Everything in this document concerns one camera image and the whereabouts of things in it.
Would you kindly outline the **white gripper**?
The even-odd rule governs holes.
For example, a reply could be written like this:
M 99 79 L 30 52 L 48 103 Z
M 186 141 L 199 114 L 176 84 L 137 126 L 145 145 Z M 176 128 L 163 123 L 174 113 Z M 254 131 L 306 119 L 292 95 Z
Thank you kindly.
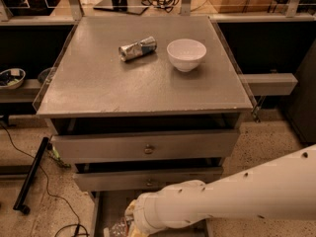
M 156 211 L 157 198 L 155 193 L 145 193 L 128 205 L 124 216 L 133 216 L 136 226 L 130 225 L 127 237 L 148 237 L 147 234 L 154 234 L 166 229 Z

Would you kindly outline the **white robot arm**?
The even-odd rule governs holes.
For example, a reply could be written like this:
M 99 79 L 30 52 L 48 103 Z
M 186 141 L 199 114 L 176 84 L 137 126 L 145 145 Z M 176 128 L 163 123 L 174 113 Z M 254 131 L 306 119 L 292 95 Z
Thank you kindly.
M 316 219 L 316 145 L 206 184 L 200 180 L 143 193 L 125 210 L 154 234 L 208 218 Z

